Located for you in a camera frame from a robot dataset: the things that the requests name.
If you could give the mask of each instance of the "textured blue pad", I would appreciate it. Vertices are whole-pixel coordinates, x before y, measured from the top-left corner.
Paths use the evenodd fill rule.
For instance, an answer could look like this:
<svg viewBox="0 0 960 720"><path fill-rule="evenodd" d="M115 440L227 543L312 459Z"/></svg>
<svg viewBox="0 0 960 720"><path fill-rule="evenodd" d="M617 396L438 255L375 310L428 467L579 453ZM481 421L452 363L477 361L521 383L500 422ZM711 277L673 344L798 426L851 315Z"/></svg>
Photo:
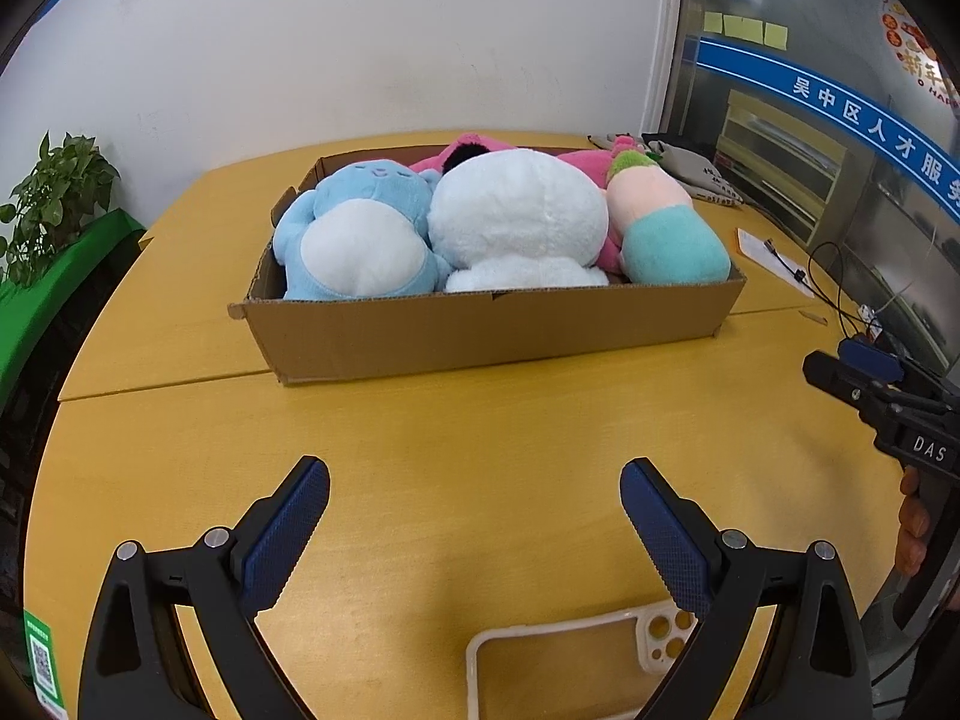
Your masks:
<svg viewBox="0 0 960 720"><path fill-rule="evenodd" d="M837 357L881 384L893 384L904 378L904 369L892 354L867 346L854 338L845 338L837 346Z"/></svg>
<svg viewBox="0 0 960 720"><path fill-rule="evenodd" d="M240 607L247 615L272 608L330 498L330 475L314 463L263 532L244 563Z"/></svg>
<svg viewBox="0 0 960 720"><path fill-rule="evenodd" d="M635 463L620 474L620 502L674 603L704 619L713 597L707 559Z"/></svg>

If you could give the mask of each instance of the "silver bolt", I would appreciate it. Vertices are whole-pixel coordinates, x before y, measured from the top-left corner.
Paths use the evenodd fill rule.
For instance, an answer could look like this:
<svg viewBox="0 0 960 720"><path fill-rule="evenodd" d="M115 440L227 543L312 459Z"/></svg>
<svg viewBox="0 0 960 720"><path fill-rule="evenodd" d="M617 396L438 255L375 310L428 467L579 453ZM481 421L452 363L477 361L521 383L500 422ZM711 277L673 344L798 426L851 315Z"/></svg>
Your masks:
<svg viewBox="0 0 960 720"><path fill-rule="evenodd" d="M837 556L837 551L829 541L817 541L813 547L813 551L820 560L833 560L834 557Z"/></svg>
<svg viewBox="0 0 960 720"><path fill-rule="evenodd" d="M723 531L723 543L731 549L743 549L747 546L747 536L740 531Z"/></svg>
<svg viewBox="0 0 960 720"><path fill-rule="evenodd" d="M211 548L222 547L229 538L230 533L226 528L213 528L203 536L203 543Z"/></svg>
<svg viewBox="0 0 960 720"><path fill-rule="evenodd" d="M119 557L120 560L129 560L134 555L136 555L135 541L124 541L117 547L117 557Z"/></svg>

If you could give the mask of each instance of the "wooden table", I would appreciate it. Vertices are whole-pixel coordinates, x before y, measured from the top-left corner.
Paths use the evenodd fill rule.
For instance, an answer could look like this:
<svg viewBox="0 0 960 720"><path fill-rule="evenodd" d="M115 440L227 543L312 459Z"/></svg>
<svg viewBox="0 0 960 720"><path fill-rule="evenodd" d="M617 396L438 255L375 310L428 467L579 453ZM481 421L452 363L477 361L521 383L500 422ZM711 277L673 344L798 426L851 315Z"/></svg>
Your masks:
<svg viewBox="0 0 960 720"><path fill-rule="evenodd" d="M299 184L318 157L363 148L449 143L457 132L426 132L327 143L220 167L194 184L147 233L149 245L97 320L59 399L77 400L153 386L223 379L268 369L245 322L227 316L243 298L270 241L270 209ZM491 132L501 140L590 148L586 138ZM772 237L785 256L806 264L789 238L752 208L697 202L747 276L735 314L779 308L822 309L774 278L736 247L736 228ZM814 266L818 283L829 283Z"/></svg>
<svg viewBox="0 0 960 720"><path fill-rule="evenodd" d="M246 178L224 170L223 186L258 174L238 170ZM275 182L298 178L289 172ZM238 202L265 212L272 194ZM328 462L331 503L258 623L318 717L463 717L477 632L664 599L619 503L619 469L635 456L720 528L785 549L834 543L861 611L886 577L899 466L803 381L803 356L841 338L836 317L762 269L738 262L747 309L717 338L285 389L226 317L269 234L265 213L203 252L200 209L171 213L184 227L157 225L83 350L80 394L61 404L32 503L26 607L54 632L71 716L117 544L172 548L232 525L302 454ZM704 215L800 258L750 210ZM203 279L181 258L205 263ZM217 717L236 717L195 617L181 618ZM717 718L736 712L770 619L758 615Z"/></svg>

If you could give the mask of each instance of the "finger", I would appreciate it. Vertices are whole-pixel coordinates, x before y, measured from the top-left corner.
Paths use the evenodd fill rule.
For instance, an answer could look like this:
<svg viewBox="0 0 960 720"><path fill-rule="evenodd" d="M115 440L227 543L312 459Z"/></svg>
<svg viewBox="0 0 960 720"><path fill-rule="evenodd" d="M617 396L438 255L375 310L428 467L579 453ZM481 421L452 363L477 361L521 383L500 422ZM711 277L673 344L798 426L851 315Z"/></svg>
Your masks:
<svg viewBox="0 0 960 720"><path fill-rule="evenodd" d="M913 466L906 466L904 478L901 479L901 493L914 495L920 489L920 471Z"/></svg>
<svg viewBox="0 0 960 720"><path fill-rule="evenodd" d="M899 511L899 521L910 535L916 538L923 538L930 527L930 515L920 498L904 498Z"/></svg>
<svg viewBox="0 0 960 720"><path fill-rule="evenodd" d="M925 557L926 546L923 541L914 538L901 528L901 531L896 535L896 557L894 559L896 570L905 576L916 576Z"/></svg>

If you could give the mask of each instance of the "human hand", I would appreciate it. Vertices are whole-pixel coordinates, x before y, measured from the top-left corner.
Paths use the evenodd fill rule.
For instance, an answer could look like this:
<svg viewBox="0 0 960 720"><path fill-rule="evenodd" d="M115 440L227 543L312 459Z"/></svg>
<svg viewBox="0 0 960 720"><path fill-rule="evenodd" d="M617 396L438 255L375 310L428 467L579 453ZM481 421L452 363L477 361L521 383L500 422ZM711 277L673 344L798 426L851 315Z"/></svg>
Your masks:
<svg viewBox="0 0 960 720"><path fill-rule="evenodd" d="M896 570L904 576L913 577L920 571L923 560L926 558L926 544L920 541L930 529L930 514L918 498L920 489L920 472L909 466L904 471L901 480L901 493L904 504L899 511L901 528L896 534ZM960 610L960 590L950 599L947 608L951 611Z"/></svg>

